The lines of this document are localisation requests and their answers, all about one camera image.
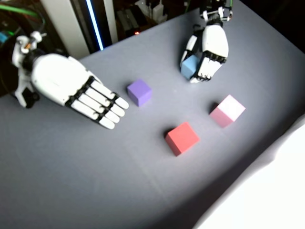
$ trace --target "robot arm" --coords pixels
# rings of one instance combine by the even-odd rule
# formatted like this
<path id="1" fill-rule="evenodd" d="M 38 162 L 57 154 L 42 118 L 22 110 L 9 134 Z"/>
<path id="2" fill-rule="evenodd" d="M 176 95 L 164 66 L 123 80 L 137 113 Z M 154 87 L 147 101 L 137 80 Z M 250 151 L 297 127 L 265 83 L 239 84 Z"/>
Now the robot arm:
<path id="1" fill-rule="evenodd" d="M 23 92 L 28 88 L 33 93 L 33 84 L 50 100 L 70 107 L 108 129 L 114 129 L 120 117 L 125 115 L 128 103 L 105 87 L 76 59 L 37 51 L 37 42 L 42 40 L 39 35 L 38 32 L 31 35 L 34 42 L 26 36 L 18 37 L 14 48 L 12 60 L 19 69 L 15 95 L 19 103 L 28 106 Z"/>
<path id="2" fill-rule="evenodd" d="M 233 13 L 230 6 L 230 16 L 224 17 L 225 5 L 226 0 L 205 0 L 201 5 L 200 16 L 205 20 L 206 27 L 195 31 L 191 36 L 180 64 L 196 53 L 201 40 L 202 57 L 197 71 L 190 79 L 191 83 L 211 80 L 227 60 L 229 46 L 223 30 L 223 21 L 229 21 Z"/>

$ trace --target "blue light strip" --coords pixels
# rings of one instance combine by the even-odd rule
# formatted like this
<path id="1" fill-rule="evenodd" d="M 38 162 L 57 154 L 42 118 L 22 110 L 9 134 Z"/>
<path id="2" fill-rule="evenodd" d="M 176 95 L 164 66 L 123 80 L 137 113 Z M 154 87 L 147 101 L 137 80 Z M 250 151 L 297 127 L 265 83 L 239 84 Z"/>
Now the blue light strip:
<path id="1" fill-rule="evenodd" d="M 92 4 L 91 4 L 90 0 L 86 0 L 86 2 L 87 2 L 88 10 L 89 10 L 89 13 L 90 13 L 91 21 L 93 23 L 95 35 L 96 35 L 97 41 L 99 43 L 100 50 L 102 51 L 104 49 L 104 47 L 103 47 L 103 44 L 102 44 L 99 28 L 97 27 L 97 23 L 96 23 L 96 20 L 95 20 Z"/>

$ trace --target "table surface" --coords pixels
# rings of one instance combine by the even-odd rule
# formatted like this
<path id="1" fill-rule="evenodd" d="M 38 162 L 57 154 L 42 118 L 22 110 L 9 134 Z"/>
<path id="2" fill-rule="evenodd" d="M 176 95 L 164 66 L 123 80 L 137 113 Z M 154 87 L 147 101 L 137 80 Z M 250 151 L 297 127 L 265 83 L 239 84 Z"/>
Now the table surface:
<path id="1" fill-rule="evenodd" d="M 130 102 L 112 131 L 42 98 L 22 109 L 0 99 L 2 229 L 188 229 L 200 195 L 305 105 L 305 55 L 239 1 L 224 29 L 227 63 L 208 83 L 190 84 L 179 61 L 198 10 L 117 43 L 81 62 Z M 137 107 L 126 86 L 143 79 L 152 99 Z M 214 103 L 231 94 L 246 107 L 220 128 Z M 188 122 L 201 141 L 175 157 L 166 131 Z"/>

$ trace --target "white fabric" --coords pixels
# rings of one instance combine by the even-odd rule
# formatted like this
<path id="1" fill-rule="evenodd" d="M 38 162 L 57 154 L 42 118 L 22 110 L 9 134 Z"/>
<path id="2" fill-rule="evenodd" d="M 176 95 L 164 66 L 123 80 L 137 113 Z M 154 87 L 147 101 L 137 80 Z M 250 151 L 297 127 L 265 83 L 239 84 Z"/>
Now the white fabric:
<path id="1" fill-rule="evenodd" d="M 269 165 L 242 175 L 194 229 L 305 229 L 304 116 L 262 156 L 273 152 Z"/>

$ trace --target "cube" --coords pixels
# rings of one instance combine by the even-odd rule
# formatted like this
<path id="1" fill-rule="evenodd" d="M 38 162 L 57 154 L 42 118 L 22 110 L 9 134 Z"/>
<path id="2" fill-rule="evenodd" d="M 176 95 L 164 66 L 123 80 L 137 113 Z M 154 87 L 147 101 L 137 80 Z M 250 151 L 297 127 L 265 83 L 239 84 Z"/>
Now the cube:
<path id="1" fill-rule="evenodd" d="M 226 127 L 235 122 L 245 109 L 246 108 L 234 99 L 233 96 L 228 95 L 215 110 L 210 113 L 210 117 L 221 127 Z"/>
<path id="2" fill-rule="evenodd" d="M 141 106 L 150 100 L 152 96 L 151 88 L 143 81 L 137 80 L 127 87 L 127 92 L 131 100 Z"/>
<path id="3" fill-rule="evenodd" d="M 176 156 L 191 148 L 200 138 L 188 123 L 183 123 L 172 131 L 168 132 L 165 141 Z"/>
<path id="4" fill-rule="evenodd" d="M 189 58 L 187 58 L 185 61 L 182 62 L 181 74 L 187 80 L 190 80 L 190 78 L 197 71 L 198 64 L 199 64 L 199 59 L 195 55 L 190 56 Z"/>

